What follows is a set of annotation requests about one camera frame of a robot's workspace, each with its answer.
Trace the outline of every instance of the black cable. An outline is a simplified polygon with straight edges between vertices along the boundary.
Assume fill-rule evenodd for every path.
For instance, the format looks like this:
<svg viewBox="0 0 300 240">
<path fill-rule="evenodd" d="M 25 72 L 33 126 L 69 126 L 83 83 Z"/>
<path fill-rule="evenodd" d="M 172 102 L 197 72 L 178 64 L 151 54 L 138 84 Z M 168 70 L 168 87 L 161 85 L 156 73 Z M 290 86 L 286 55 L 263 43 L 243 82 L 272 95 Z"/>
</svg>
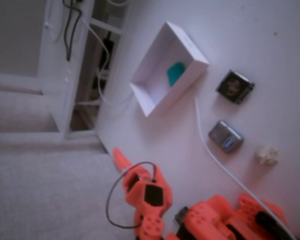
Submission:
<svg viewBox="0 0 300 240">
<path fill-rule="evenodd" d="M 82 16 L 82 11 L 79 8 L 73 7 L 74 0 L 71 0 L 70 5 L 67 5 L 65 3 L 65 0 L 62 0 L 62 3 L 66 8 L 68 8 L 70 10 L 69 15 L 68 15 L 68 20 L 66 22 L 65 29 L 64 29 L 64 35 L 63 35 L 63 41 L 64 41 L 64 45 L 65 45 L 65 50 L 66 50 L 66 60 L 69 62 L 71 59 L 71 54 L 72 54 L 72 45 L 73 45 L 75 31 L 76 31 L 79 19 Z M 72 33 L 71 33 L 71 38 L 70 38 L 70 44 L 68 45 L 67 34 L 68 34 L 68 28 L 70 25 L 70 21 L 72 18 L 72 11 L 78 12 L 78 17 L 76 18 L 76 20 L 74 22 Z"/>
<path fill-rule="evenodd" d="M 119 225 L 119 224 L 116 224 L 114 223 L 111 219 L 110 219 L 110 216 L 109 216 L 109 202 L 110 202 L 110 198 L 111 198 L 111 195 L 112 195 L 112 192 L 114 191 L 115 187 L 117 186 L 117 184 L 119 183 L 119 181 L 132 169 L 134 169 L 135 167 L 139 166 L 139 165 L 143 165 L 143 164 L 150 164 L 153 166 L 153 176 L 152 176 L 152 180 L 155 180 L 155 176 L 156 176 L 156 165 L 150 161 L 142 161 L 142 162 L 139 162 L 137 163 L 136 165 L 133 165 L 131 168 L 129 168 L 128 170 L 126 170 L 123 174 L 121 174 L 121 176 L 114 182 L 110 192 L 109 192 L 109 195 L 108 195 L 108 198 L 106 200 L 106 205 L 105 205 L 105 215 L 106 215 L 106 218 L 108 219 L 108 221 L 118 227 L 118 228 L 121 228 L 121 229 L 136 229 L 136 228 L 139 228 L 141 226 L 141 224 L 138 224 L 138 225 L 135 225 L 135 226 L 122 226 L 122 225 Z"/>
</svg>

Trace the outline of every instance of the small square device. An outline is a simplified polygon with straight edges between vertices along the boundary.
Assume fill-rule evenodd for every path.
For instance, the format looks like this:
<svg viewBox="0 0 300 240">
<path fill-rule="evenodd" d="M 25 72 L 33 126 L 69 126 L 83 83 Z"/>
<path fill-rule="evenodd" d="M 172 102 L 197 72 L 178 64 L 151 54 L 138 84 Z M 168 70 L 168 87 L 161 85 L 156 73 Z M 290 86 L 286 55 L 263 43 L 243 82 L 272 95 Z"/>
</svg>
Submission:
<svg viewBox="0 0 300 240">
<path fill-rule="evenodd" d="M 237 72 L 230 70 L 216 91 L 233 103 L 240 104 L 255 84 Z"/>
<path fill-rule="evenodd" d="M 244 137 L 223 120 L 216 123 L 209 137 L 225 154 L 233 153 L 244 142 Z"/>
</svg>

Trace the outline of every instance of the gray square device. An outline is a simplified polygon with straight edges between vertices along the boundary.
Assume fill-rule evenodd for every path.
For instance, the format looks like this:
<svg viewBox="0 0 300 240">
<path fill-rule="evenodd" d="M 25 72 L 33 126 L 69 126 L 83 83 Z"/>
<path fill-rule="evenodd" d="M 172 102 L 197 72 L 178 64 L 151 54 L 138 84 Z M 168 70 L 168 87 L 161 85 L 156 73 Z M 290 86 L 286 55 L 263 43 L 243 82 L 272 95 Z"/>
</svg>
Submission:
<svg viewBox="0 0 300 240">
<path fill-rule="evenodd" d="M 240 133 L 230 127 L 224 120 L 216 123 L 209 132 L 209 137 L 225 154 L 236 151 L 245 140 Z"/>
</svg>

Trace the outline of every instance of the orange plastic part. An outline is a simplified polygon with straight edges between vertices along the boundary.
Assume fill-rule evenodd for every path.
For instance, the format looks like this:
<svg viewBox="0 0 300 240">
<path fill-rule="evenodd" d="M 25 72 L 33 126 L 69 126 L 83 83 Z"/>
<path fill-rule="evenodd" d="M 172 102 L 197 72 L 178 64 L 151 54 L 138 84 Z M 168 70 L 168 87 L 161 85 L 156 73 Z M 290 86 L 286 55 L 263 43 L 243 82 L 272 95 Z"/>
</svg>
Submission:
<svg viewBox="0 0 300 240">
<path fill-rule="evenodd" d="M 255 233 L 258 233 L 260 237 L 267 240 L 273 240 L 273 236 L 267 233 L 262 227 L 260 227 L 256 221 L 256 215 L 260 211 L 265 211 L 259 203 L 257 203 L 250 195 L 243 193 L 239 197 L 240 208 L 236 211 L 238 218 Z M 288 225 L 287 220 L 285 219 L 283 211 L 278 208 L 276 205 L 263 201 L 263 203 L 273 211 L 283 222 Z"/>
<path fill-rule="evenodd" d="M 222 222 L 222 217 L 234 213 L 231 209 L 221 196 L 198 202 L 189 208 L 184 218 L 185 227 L 198 240 L 235 240 L 233 232 Z"/>
<path fill-rule="evenodd" d="M 113 156 L 120 171 L 131 167 L 131 163 L 118 148 L 113 150 Z M 165 227 L 162 216 L 173 203 L 171 188 L 157 165 L 155 168 L 154 181 L 144 167 L 137 166 L 124 176 L 122 183 L 125 201 L 135 207 L 134 224 L 140 225 L 140 227 L 135 228 L 134 233 L 141 240 L 161 239 Z M 145 201 L 146 186 L 148 185 L 162 188 L 162 205 L 155 206 Z M 197 240 L 236 240 L 235 234 L 227 225 L 235 228 L 246 240 L 273 240 L 274 238 L 255 221 L 256 214 L 264 209 L 246 193 L 240 195 L 238 201 L 240 207 L 237 210 L 234 210 L 228 201 L 219 195 L 215 195 L 207 201 L 200 201 L 190 207 L 185 215 L 184 225 Z M 264 204 L 287 224 L 280 208 L 265 201 Z M 165 239 L 178 240 L 173 233 Z"/>
<path fill-rule="evenodd" d="M 118 148 L 113 149 L 113 156 L 114 162 L 120 171 L 131 167 L 131 163 Z M 148 185 L 162 188 L 162 205 L 154 206 L 145 201 L 146 186 Z M 165 227 L 161 217 L 170 208 L 173 199 L 171 188 L 158 166 L 155 165 L 153 179 L 150 173 L 141 165 L 132 168 L 124 176 L 122 186 L 125 192 L 125 201 L 135 207 L 134 225 L 141 224 L 140 227 L 134 229 L 135 235 L 139 236 L 141 240 L 160 240 Z"/>
</svg>

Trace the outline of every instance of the open box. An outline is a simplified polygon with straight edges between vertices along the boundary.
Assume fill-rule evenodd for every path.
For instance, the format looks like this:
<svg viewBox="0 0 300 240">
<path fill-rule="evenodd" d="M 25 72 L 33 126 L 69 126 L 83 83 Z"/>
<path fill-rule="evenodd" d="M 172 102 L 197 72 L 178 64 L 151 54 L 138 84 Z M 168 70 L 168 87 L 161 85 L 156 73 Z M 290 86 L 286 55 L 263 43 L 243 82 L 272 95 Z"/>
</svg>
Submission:
<svg viewBox="0 0 300 240">
<path fill-rule="evenodd" d="M 182 63 L 184 73 L 170 86 L 167 70 Z M 209 65 L 184 30 L 166 22 L 146 52 L 131 87 L 146 117 L 166 111 Z"/>
</svg>

